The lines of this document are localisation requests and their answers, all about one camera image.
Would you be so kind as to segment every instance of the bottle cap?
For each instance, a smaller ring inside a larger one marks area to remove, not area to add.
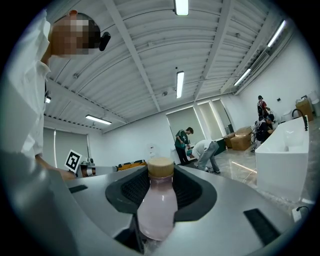
[[[151,158],[148,161],[148,172],[153,177],[163,178],[174,173],[174,161],[168,157]]]

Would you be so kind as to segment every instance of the cardboard box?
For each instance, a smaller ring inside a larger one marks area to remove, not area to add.
[[[235,132],[230,139],[233,150],[246,150],[251,146],[251,127],[243,127]]]
[[[225,145],[226,145],[226,147],[228,148],[228,149],[231,149],[232,148],[232,144],[231,144],[231,141],[230,141],[230,139],[232,139],[234,136],[235,136],[235,132],[232,132],[232,133],[230,133],[230,134],[228,134],[228,135],[226,135],[226,136],[224,136],[223,138],[224,138],[224,142],[225,142]]]
[[[312,109],[310,106],[310,102],[308,99],[304,99],[297,104],[295,104],[295,107],[300,110],[304,115],[308,116],[308,122],[312,121],[314,119],[314,115],[312,114]]]

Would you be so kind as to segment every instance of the tiled floor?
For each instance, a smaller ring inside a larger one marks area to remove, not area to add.
[[[316,201],[320,188],[320,118],[315,118],[309,122],[309,159],[308,169],[305,179],[304,188],[301,198]],[[219,165],[221,176],[227,177],[247,184],[257,190],[264,197],[278,205],[281,209],[291,214],[293,208],[299,206],[308,206],[303,202],[291,202],[283,198],[274,196],[268,192],[259,190],[257,187],[256,156],[250,152],[251,148],[246,151],[227,150],[215,157]]]

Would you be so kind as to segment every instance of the ceiling light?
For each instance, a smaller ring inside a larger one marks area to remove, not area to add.
[[[176,98],[181,98],[182,86],[184,85],[185,72],[180,71],[176,73]]]
[[[103,120],[103,119],[98,118],[98,117],[95,117],[95,116],[92,116],[92,115],[90,115],[90,114],[87,114],[87,115],[85,116],[85,118],[90,119],[90,120],[93,120],[93,121],[96,121],[96,122],[99,122],[99,123],[103,123],[103,124],[105,124],[105,125],[111,125],[111,122],[106,121],[106,120]]]
[[[275,40],[277,39],[277,37],[280,35],[281,31],[284,29],[286,25],[286,21],[284,20],[280,27],[277,29],[277,31],[275,32],[274,36],[272,37],[272,39],[270,40],[270,42],[268,43],[268,47],[271,47],[273,45],[273,43],[275,42]]]
[[[234,84],[234,86],[236,86],[237,84],[239,84],[247,75],[248,73],[251,71],[251,68],[249,68],[246,72],[244,72],[244,74],[239,78],[238,81],[236,81],[236,83]]]
[[[174,0],[174,12],[176,15],[188,15],[189,14],[188,0]]]

